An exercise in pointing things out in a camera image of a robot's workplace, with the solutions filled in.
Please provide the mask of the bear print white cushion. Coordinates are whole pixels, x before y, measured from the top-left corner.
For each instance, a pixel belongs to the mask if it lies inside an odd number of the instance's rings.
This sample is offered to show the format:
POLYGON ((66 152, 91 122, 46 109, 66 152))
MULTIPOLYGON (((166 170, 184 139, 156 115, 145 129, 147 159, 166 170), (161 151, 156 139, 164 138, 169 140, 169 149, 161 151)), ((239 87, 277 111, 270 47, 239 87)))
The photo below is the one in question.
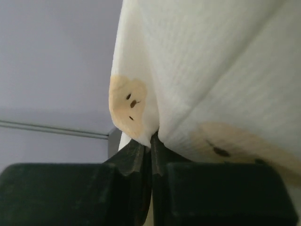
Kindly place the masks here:
POLYGON ((125 0, 114 125, 200 162, 264 161, 301 184, 301 3, 125 0))

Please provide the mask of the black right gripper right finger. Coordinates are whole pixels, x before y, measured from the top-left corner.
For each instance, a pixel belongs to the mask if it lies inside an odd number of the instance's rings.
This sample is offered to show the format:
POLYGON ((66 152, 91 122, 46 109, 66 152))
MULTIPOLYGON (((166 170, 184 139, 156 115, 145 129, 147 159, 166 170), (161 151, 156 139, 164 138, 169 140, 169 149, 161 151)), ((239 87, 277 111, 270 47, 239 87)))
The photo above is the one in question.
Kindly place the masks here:
POLYGON ((266 164, 196 163, 151 138, 156 226, 295 226, 280 176, 266 164))

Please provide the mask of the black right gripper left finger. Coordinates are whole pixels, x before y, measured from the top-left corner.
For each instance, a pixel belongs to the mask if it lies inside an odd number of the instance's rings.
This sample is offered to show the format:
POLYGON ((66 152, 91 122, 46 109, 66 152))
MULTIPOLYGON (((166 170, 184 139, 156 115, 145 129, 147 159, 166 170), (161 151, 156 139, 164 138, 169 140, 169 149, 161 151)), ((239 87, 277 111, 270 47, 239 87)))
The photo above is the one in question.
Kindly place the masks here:
POLYGON ((151 153, 130 141, 104 163, 17 163, 0 176, 3 226, 141 226, 151 153))

